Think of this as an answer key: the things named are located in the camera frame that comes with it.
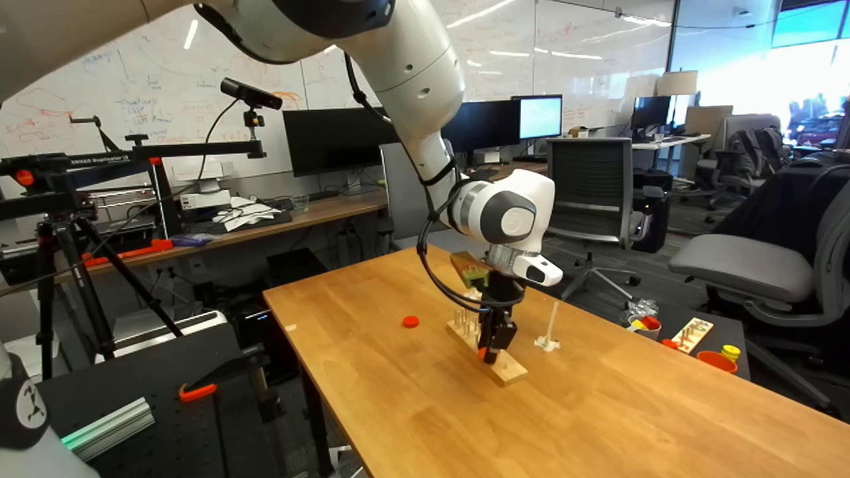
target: ceiling light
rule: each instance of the ceiling light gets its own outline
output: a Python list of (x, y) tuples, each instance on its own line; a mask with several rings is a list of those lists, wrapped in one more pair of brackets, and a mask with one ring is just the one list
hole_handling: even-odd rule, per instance
[(192, 19), (192, 25), (189, 25), (189, 33), (187, 33), (187, 41), (183, 41), (183, 50), (189, 50), (189, 48), (192, 48), (193, 34), (196, 34), (196, 19)]
[(497, 5), (488, 5), (488, 8), (477, 12), (477, 15), (462, 16), (462, 19), (451, 23), (451, 25), (447, 25), (447, 30), (456, 30), (456, 26), (462, 26), (462, 25), (471, 25), (471, 23), (476, 23), (476, 19), (481, 19), (481, 16), (488, 16), (488, 15), (493, 15), (493, 12), (500, 12), (500, 8), (511, 5), (511, 4), (513, 4), (513, 0), (503, 0), (503, 4), (497, 4)]
[(581, 61), (604, 61), (604, 57), (588, 57), (588, 53), (565, 53), (565, 50), (553, 50), (557, 58), (581, 58)]
[(662, 19), (643, 19), (643, 16), (618, 16), (618, 19), (626, 23), (626, 25), (669, 30), (669, 23), (662, 23)]
[(492, 57), (513, 57), (513, 58), (527, 58), (527, 50), (488, 50)]
[(609, 33), (609, 34), (581, 37), (580, 42), (609, 42), (614, 37), (634, 34), (634, 33), (643, 33), (643, 30), (645, 26), (626, 26), (626, 30)]

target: table leg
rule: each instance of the table leg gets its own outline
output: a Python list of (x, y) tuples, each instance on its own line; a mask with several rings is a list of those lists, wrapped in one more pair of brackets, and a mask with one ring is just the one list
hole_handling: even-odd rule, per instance
[(317, 459), (318, 459), (318, 477), (331, 477), (335, 466), (329, 462), (329, 445), (327, 445), (327, 426), (323, 426), (323, 409), (321, 409), (321, 396), (311, 376), (298, 365), (303, 396), (307, 405), (307, 421), (311, 421), (311, 437), (317, 446)]

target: red object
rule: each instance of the red object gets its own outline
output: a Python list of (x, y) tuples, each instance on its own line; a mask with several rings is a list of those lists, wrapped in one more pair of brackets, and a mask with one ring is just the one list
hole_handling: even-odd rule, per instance
[[(156, 256), (156, 254), (172, 251), (172, 248), (175, 248), (172, 240), (151, 240), (148, 248), (127, 251), (127, 254), (120, 254), (118, 258), (120, 262), (129, 262), (129, 258)], [(96, 267), (103, 267), (103, 264), (108, 264), (107, 256), (102, 256), (102, 258), (84, 256), (82, 258), (84, 269), (96, 269)]]
[(678, 346), (678, 342), (673, 342), (673, 341), (662, 341), (662, 346), (665, 346), (665, 348), (673, 348), (673, 352), (681, 352), (681, 346)]
[(662, 321), (659, 321), (657, 316), (643, 316), (639, 325), (643, 325), (645, 331), (662, 331)]
[(177, 398), (180, 405), (193, 405), (193, 401), (203, 401), (203, 398), (209, 398), (217, 394), (217, 386), (214, 382), (207, 382), (207, 386), (200, 386), (200, 388), (192, 388), (187, 390), (187, 386), (177, 390)]
[(739, 365), (724, 358), (719, 352), (698, 352), (695, 358), (730, 376), (739, 372)]
[(402, 319), (402, 327), (403, 327), (403, 331), (420, 327), (420, 316), (403, 316), (403, 319)]
[(31, 171), (15, 171), (15, 184), (21, 184), (23, 188), (31, 188), (34, 187), (34, 175)]

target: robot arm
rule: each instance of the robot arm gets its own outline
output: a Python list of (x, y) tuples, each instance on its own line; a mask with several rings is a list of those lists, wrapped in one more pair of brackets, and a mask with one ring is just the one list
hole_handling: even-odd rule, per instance
[(539, 256), (553, 181), (517, 171), (505, 181), (466, 184), (444, 146), (440, 127), (454, 117), (466, 84), (427, 0), (241, 0), (196, 12), (254, 58), (299, 61), (327, 45), (346, 50), (392, 119), (439, 218), (488, 244), (487, 262), (497, 271), (543, 287), (560, 281), (560, 269)]
[[(3, 4), (0, 57), (13, 70), (0, 78), (0, 102), (180, 5), (189, 0)], [(346, 50), (392, 119), (440, 222), (488, 244), (487, 262), (497, 271), (544, 287), (560, 281), (560, 269), (539, 256), (553, 216), (553, 181), (513, 173), (497, 184), (466, 184), (447, 155), (440, 127), (454, 117), (466, 84), (427, 0), (204, 0), (193, 8), (265, 65), (293, 65), (329, 45)]]

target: window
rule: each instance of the window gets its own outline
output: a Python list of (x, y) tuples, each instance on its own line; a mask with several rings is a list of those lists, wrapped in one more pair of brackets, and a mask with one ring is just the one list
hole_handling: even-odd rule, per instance
[(790, 0), (775, 19), (772, 45), (829, 42), (839, 37), (847, 0), (811, 4)]

